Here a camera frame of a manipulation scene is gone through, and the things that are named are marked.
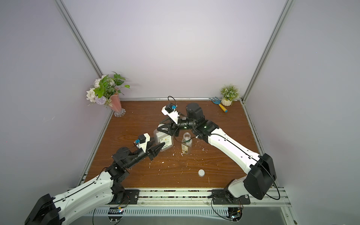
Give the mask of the square clear plastic bottle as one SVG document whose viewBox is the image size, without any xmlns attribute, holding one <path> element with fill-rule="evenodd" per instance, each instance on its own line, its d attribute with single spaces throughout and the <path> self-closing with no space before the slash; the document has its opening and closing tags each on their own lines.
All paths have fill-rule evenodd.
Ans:
<svg viewBox="0 0 360 225">
<path fill-rule="evenodd" d="M 154 140 L 155 140 L 156 145 L 164 143 L 164 146 L 160 150 L 161 152 L 164 152 L 174 146 L 173 136 L 168 135 L 164 132 L 158 131 L 157 129 L 154 130 L 153 134 L 154 134 Z"/>
</svg>

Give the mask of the tall clear labelled bottle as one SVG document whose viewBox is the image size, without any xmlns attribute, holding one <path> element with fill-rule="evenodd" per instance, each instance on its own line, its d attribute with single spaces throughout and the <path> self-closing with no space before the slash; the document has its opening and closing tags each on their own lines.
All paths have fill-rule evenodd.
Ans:
<svg viewBox="0 0 360 225">
<path fill-rule="evenodd" d="M 193 140 L 191 134 L 188 132 L 184 133 L 183 139 L 181 141 L 182 154 L 188 155 L 192 150 L 192 144 L 193 144 Z"/>
</svg>

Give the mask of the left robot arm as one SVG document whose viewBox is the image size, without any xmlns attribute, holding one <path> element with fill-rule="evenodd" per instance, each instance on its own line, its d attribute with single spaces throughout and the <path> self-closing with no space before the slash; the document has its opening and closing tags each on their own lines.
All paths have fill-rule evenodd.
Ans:
<svg viewBox="0 0 360 225">
<path fill-rule="evenodd" d="M 46 194 L 40 197 L 24 223 L 69 225 L 97 207 L 129 201 L 130 197 L 122 186 L 129 175 L 128 170 L 145 158 L 153 160 L 165 145 L 163 142 L 155 144 L 153 138 L 135 144 L 135 151 L 128 147 L 119 148 L 112 156 L 112 164 L 88 182 L 56 196 Z"/>
</svg>

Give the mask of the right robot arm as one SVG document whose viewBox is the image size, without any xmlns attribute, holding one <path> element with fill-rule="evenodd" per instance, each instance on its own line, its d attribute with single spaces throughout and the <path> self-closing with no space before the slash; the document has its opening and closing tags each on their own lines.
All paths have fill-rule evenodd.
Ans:
<svg viewBox="0 0 360 225">
<path fill-rule="evenodd" d="M 190 130 L 196 138 L 221 150 L 244 171 L 244 177 L 234 179 L 225 187 L 227 194 L 232 198 L 244 195 L 258 200 L 264 198 L 277 178 L 271 156 L 266 153 L 260 155 L 235 141 L 217 124 L 207 120 L 197 103 L 186 106 L 185 117 L 181 117 L 177 106 L 172 103 L 164 106 L 161 112 L 168 119 L 163 121 L 158 131 L 177 137 L 181 130 Z"/>
</svg>

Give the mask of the blue yellow garden trowel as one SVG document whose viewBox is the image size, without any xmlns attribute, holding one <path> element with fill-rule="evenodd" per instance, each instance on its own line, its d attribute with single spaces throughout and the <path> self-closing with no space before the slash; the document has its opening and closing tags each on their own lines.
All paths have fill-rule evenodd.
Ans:
<svg viewBox="0 0 360 225">
<path fill-rule="evenodd" d="M 221 104 L 221 101 L 217 97 L 210 97 L 209 100 L 212 101 L 212 103 L 218 105 L 225 113 L 228 112 L 228 110 Z"/>
</svg>

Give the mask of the small potted green plant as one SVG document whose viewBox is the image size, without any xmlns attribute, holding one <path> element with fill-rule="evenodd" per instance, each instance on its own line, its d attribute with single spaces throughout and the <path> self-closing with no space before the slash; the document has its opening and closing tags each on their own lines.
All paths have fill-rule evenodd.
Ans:
<svg viewBox="0 0 360 225">
<path fill-rule="evenodd" d="M 233 84 L 224 85 L 220 89 L 220 94 L 222 95 L 221 104 L 231 106 L 232 103 L 239 98 L 240 89 Z"/>
</svg>

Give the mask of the pink vase with flowers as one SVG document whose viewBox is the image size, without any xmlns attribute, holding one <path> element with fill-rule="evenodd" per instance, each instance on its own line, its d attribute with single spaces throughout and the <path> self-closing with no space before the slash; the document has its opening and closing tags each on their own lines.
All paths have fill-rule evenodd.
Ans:
<svg viewBox="0 0 360 225">
<path fill-rule="evenodd" d="M 86 100 L 91 104 L 110 108 L 113 115 L 120 118 L 126 114 L 120 100 L 120 95 L 123 95 L 122 89 L 130 89 L 130 85 L 124 84 L 125 81 L 126 78 L 116 72 L 113 72 L 113 75 L 102 75 L 86 91 Z"/>
</svg>

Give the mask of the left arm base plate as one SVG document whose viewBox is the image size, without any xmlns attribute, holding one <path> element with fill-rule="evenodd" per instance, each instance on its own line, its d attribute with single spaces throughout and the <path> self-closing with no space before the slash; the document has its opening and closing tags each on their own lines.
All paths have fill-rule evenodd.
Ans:
<svg viewBox="0 0 360 225">
<path fill-rule="evenodd" d="M 113 199 L 108 204 L 137 204 L 139 199 L 139 189 L 125 189 L 118 194 L 115 194 Z"/>
</svg>

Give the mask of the aluminium front rail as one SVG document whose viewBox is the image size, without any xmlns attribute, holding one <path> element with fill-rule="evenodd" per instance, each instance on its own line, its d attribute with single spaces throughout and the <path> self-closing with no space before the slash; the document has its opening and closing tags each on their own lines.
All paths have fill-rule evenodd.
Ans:
<svg viewBox="0 0 360 225">
<path fill-rule="evenodd" d="M 224 206 L 235 207 L 242 204 L 224 204 L 215 205 L 208 198 L 211 188 L 140 188 L 139 199 L 137 204 L 127 204 L 128 206 L 179 206 L 179 207 L 203 207 L 203 206 Z M 275 200 L 270 196 L 265 196 L 262 200 L 246 194 L 250 198 L 250 205 L 254 207 L 290 207 L 291 203 L 284 189 L 280 188 L 279 192 L 271 188 L 269 195 L 280 194 L 280 199 Z M 118 206 L 117 204 L 102 203 L 101 206 Z"/>
</svg>

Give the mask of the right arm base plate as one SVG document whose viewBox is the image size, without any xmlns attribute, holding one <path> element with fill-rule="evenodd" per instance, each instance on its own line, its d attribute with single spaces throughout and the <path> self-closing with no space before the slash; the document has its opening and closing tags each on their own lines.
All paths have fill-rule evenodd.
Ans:
<svg viewBox="0 0 360 225">
<path fill-rule="evenodd" d="M 250 198 L 248 195 L 241 197 L 234 197 L 228 191 L 223 189 L 213 189 L 211 195 L 208 197 L 213 201 L 215 205 L 224 205 L 224 204 L 242 204 L 250 205 Z"/>
</svg>

